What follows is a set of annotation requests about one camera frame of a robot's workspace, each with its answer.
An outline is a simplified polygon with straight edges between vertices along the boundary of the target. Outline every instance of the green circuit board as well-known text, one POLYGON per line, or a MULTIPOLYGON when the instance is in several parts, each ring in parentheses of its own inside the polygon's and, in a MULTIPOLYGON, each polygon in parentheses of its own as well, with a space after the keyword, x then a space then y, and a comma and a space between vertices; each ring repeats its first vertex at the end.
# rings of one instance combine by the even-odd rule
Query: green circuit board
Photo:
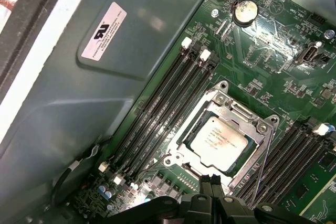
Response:
POLYGON ((336 175, 322 188, 301 215, 316 223, 336 220, 336 175))
MULTIPOLYGON (((181 43, 186 37, 199 41, 219 58, 211 77, 188 103, 190 108, 204 90, 226 80, 229 83, 228 94, 251 111, 263 118, 274 114, 279 116, 280 124, 272 147, 297 120, 312 116, 320 123, 336 125, 336 37, 327 39, 324 35, 327 30, 336 30, 336 27, 290 0, 252 0, 258 6, 258 17, 251 26, 241 28, 232 22, 232 8, 237 1, 241 0, 204 0, 98 163, 113 157, 137 119, 139 108, 154 93, 179 55, 181 43), (213 10, 218 10, 218 15, 213 15, 213 10), (319 50, 328 61, 323 64, 296 62, 298 55, 316 41, 322 43, 319 50)), ((170 139, 167 138, 160 145, 154 155, 156 160, 165 154, 170 139)), ((170 190, 175 188, 178 191, 177 197, 198 190, 197 179, 179 166, 158 164, 142 175, 142 179, 151 181, 158 173, 162 180, 169 182, 170 190)), ((301 213, 335 174, 335 151, 330 149, 319 153, 279 205, 296 214, 301 213)), ((105 217, 126 210, 140 200, 136 199, 134 189, 122 188, 111 182, 109 186, 114 188, 116 197, 111 200, 100 197, 97 187, 104 183, 104 178, 99 172, 92 173, 90 179, 93 185, 82 190, 74 199, 77 209, 82 212, 89 209, 105 217), (107 204, 114 206, 113 210, 106 210, 107 204)), ((328 202, 330 198, 326 196, 323 200, 328 202)), ((314 203, 304 216, 317 216, 320 211, 319 205, 314 203)))

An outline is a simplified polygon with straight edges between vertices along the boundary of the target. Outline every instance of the mounting screw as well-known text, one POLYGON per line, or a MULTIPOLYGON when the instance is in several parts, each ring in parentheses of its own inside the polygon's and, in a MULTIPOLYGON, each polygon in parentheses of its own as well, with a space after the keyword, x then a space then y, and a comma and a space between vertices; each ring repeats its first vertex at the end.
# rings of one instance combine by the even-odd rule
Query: mounting screw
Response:
POLYGON ((30 217, 30 216, 26 217, 26 222, 27 223, 32 223, 32 221, 33 221, 32 217, 30 217))
POLYGON ((326 39, 333 39, 335 37, 335 31, 334 30, 326 30, 324 33, 324 37, 326 39))
POLYGON ((233 199, 229 198, 229 197, 225 197, 224 198, 224 201, 225 202, 228 202, 228 203, 232 203, 233 202, 233 199))
POLYGON ((225 101, 225 97, 222 94, 219 94, 218 96, 216 96, 216 102, 219 104, 222 104, 225 101))
POLYGON ((213 18, 217 18, 217 17, 219 16, 219 10, 218 10, 218 9, 213 9, 213 10, 211 11, 211 16, 212 16, 213 18))
POLYGON ((262 206, 261 208, 266 212, 272 212, 273 211, 273 208, 271 208, 269 206, 262 206))
POLYGON ((267 126, 266 126, 265 124, 263 124, 263 123, 260 123, 260 124, 257 126, 257 129, 258 129, 259 132, 264 133, 264 132, 267 131, 267 126))
POLYGON ((46 205, 45 207, 44 207, 44 212, 46 212, 46 211, 48 211, 50 209, 50 205, 46 205))

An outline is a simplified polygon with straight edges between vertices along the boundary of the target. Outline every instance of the chip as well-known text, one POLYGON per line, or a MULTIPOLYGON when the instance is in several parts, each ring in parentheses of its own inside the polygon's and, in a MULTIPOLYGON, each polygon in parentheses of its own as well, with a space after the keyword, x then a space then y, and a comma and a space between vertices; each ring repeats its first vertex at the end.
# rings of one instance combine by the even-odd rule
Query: chip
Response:
POLYGON ((247 139, 217 117, 211 117, 191 143, 201 162, 210 167, 227 171, 239 158, 247 139))
POLYGON ((333 93, 329 89, 325 89, 321 94, 321 96, 325 99, 330 99, 332 97, 332 95, 333 95, 333 93))
POLYGON ((334 160, 335 160, 335 156, 332 155, 331 153, 327 153, 321 160, 320 164, 323 165, 324 167, 328 167, 329 165, 332 164, 334 160))
POLYGON ((295 195, 296 197, 301 199, 305 195, 306 192, 308 192, 308 189, 304 184, 302 184, 296 189, 295 195))

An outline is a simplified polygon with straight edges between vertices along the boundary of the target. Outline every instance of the white label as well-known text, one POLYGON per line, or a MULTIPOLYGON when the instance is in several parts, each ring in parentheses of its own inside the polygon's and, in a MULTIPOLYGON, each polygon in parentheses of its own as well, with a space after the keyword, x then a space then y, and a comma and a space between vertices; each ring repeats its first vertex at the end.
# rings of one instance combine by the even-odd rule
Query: white label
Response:
POLYGON ((127 13, 113 2, 82 53, 82 57, 100 60, 127 13))

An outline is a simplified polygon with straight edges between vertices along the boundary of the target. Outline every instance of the screw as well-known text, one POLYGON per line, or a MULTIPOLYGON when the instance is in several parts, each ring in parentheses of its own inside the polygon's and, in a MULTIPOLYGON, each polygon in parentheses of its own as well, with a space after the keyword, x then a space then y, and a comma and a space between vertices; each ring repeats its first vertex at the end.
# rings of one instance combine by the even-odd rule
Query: screw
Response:
POLYGON ((229 198, 229 197, 225 197, 224 198, 224 201, 225 202, 228 202, 228 203, 232 203, 233 202, 233 199, 229 198))
POLYGON ((317 47, 322 47, 322 46, 323 46, 323 43, 320 42, 320 41, 316 41, 315 46, 317 46, 317 47))
POLYGON ((335 37, 335 31, 334 30, 326 30, 324 33, 324 37, 326 39, 333 39, 335 37))
POLYGON ((218 10, 218 9, 213 9, 213 10, 211 11, 211 16, 212 16, 213 18, 217 18, 217 17, 219 16, 219 10, 218 10))
POLYGON ((271 208, 269 206, 262 206, 261 208, 266 212, 272 212, 273 211, 273 208, 271 208))
POLYGON ((108 204, 107 205, 107 210, 112 211, 113 210, 113 206, 111 204, 108 204))
POLYGON ((33 221, 32 217, 30 217, 30 216, 26 217, 26 222, 27 223, 32 223, 32 221, 33 221))
POLYGON ((260 123, 259 125, 258 125, 258 131, 259 132, 266 132, 267 131, 267 126, 265 125, 265 124, 263 124, 263 123, 260 123))
POLYGON ((216 102, 218 102, 219 104, 222 104, 225 100, 225 97, 221 94, 219 94, 218 96, 216 96, 216 102))
POLYGON ((50 205, 47 205, 44 207, 44 212, 48 211, 50 209, 50 205))

